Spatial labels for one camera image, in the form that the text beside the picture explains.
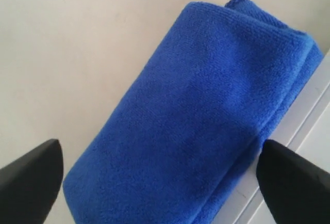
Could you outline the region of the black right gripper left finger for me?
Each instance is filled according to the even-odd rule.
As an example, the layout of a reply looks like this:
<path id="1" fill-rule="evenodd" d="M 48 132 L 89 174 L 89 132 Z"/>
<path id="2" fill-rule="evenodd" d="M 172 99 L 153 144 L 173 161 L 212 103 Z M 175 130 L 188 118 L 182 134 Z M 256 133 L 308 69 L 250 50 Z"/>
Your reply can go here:
<path id="1" fill-rule="evenodd" d="M 57 139 L 1 168 L 1 223 L 44 223 L 62 179 L 63 154 Z"/>

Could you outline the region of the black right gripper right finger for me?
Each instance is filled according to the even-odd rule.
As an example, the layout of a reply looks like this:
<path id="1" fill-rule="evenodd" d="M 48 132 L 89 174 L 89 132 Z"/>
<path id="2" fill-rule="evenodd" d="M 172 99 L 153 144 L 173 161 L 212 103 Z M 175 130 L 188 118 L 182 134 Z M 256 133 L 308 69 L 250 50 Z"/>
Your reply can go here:
<path id="1" fill-rule="evenodd" d="M 329 173 L 275 140 L 266 140 L 256 167 L 276 223 L 329 223 Z"/>

